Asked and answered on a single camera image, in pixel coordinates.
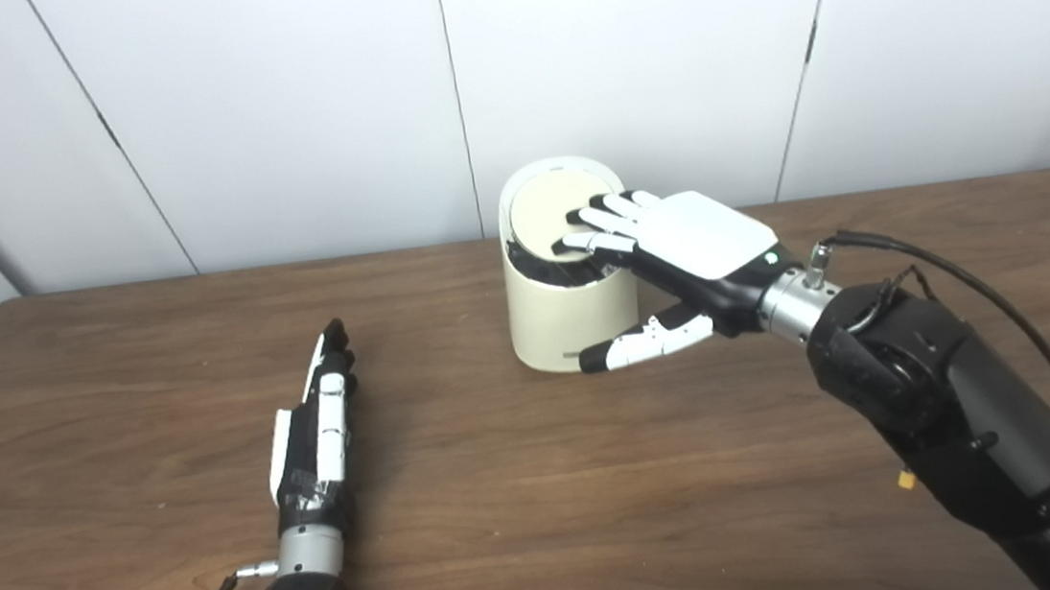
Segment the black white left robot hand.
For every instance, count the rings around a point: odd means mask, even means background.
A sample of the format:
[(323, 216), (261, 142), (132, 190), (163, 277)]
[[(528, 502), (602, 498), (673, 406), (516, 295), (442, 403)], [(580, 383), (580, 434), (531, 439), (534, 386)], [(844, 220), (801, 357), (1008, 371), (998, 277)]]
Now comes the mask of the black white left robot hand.
[(354, 497), (346, 487), (351, 399), (358, 389), (346, 326), (330, 319), (308, 364), (300, 405), (274, 417), (269, 491), (278, 534), (327, 526), (346, 534)]

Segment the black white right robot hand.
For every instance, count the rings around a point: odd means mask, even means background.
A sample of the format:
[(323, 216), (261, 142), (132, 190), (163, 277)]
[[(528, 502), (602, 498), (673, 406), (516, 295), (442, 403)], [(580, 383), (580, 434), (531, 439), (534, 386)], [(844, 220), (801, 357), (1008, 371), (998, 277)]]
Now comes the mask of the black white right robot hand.
[(629, 367), (712, 335), (766, 331), (766, 294), (799, 268), (768, 224), (695, 191), (600, 194), (567, 213), (554, 252), (579, 251), (630, 271), (675, 304), (616, 338), (580, 350), (582, 373)]

